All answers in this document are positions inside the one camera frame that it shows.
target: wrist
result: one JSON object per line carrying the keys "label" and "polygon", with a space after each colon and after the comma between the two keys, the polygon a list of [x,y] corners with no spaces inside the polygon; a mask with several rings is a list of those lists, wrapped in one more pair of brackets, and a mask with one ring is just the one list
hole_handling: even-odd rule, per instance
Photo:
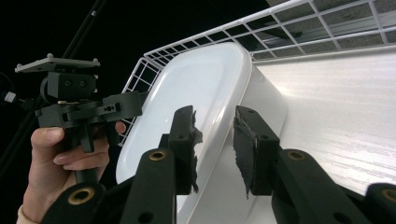
{"label": "wrist", "polygon": [[29,220],[39,223],[54,202],[49,193],[40,195],[28,187],[23,195],[21,211]]}

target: white surface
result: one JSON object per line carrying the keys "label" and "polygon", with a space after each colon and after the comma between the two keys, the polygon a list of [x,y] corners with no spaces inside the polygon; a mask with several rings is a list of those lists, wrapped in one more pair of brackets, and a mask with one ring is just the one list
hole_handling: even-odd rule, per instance
{"label": "white surface", "polygon": [[178,55],[160,73],[135,121],[117,166],[120,183],[135,174],[141,155],[157,148],[163,133],[169,133],[177,109],[192,105],[195,126],[203,143],[195,146],[199,193],[177,197],[177,222],[190,218],[207,179],[232,127],[234,108],[248,85],[251,60],[248,53],[226,43]]}
{"label": "white surface", "polygon": [[[286,105],[280,92],[253,66],[253,72],[241,105],[256,110],[277,135],[286,117]],[[271,197],[249,194],[235,164],[233,129],[230,130],[219,160],[205,187],[190,224],[201,223],[276,223]]]}
{"label": "white surface", "polygon": [[396,184],[395,47],[256,65],[288,106],[283,148],[310,153],[360,194],[371,183]]}
{"label": "white surface", "polygon": [[280,92],[251,64],[244,49],[234,43],[192,50],[177,56],[163,69],[143,106],[120,154],[117,180],[134,175],[141,155],[169,133],[177,109],[193,105],[195,126],[203,143],[198,157],[198,193],[177,196],[177,223],[245,223],[252,211],[274,222],[270,197],[247,199],[233,150],[236,105],[258,111],[280,134],[286,105]]}

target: black metal bracket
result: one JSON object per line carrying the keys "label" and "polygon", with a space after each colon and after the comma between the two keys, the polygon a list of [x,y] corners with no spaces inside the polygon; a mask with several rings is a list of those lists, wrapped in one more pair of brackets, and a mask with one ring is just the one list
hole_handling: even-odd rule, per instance
{"label": "black metal bracket", "polygon": [[375,183],[365,196],[334,183],[315,159],[279,139],[255,111],[235,109],[233,146],[247,193],[273,195],[278,223],[396,223],[396,186]]}
{"label": "black metal bracket", "polygon": [[141,157],[135,176],[112,189],[82,182],[66,190],[42,223],[176,223],[176,195],[198,190],[194,146],[202,142],[195,112],[175,112],[170,133]]}

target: fingernail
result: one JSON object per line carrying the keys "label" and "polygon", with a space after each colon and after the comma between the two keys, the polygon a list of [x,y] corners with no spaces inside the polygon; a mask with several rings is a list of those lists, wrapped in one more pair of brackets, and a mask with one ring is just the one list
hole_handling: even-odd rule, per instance
{"label": "fingernail", "polygon": [[75,166],[73,163],[68,163],[66,165],[64,165],[64,169],[65,170],[74,170]]}
{"label": "fingernail", "polygon": [[47,130],[46,137],[50,141],[59,141],[62,136],[61,128],[50,128]]}

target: black cable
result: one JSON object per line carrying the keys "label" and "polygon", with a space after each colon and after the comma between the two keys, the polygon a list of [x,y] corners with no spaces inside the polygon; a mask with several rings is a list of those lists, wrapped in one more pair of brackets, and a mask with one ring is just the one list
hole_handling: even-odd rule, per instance
{"label": "black cable", "polygon": [[[63,58],[72,59],[83,42],[85,36],[90,31],[93,22],[99,15],[100,11],[105,5],[106,0],[97,0],[87,15],[84,22],[79,27],[76,35],[71,41],[70,45],[66,49]],[[18,155],[18,152],[22,150],[23,143],[25,143],[34,129],[37,127],[37,118],[35,116],[35,111],[44,107],[47,103],[43,100],[39,94],[35,100],[35,105],[28,112],[26,118],[21,124],[20,128],[17,130],[16,134],[12,138],[10,144],[8,145],[3,156],[0,158],[0,182],[3,182],[3,178],[10,167],[10,164],[14,161],[14,158]]]}

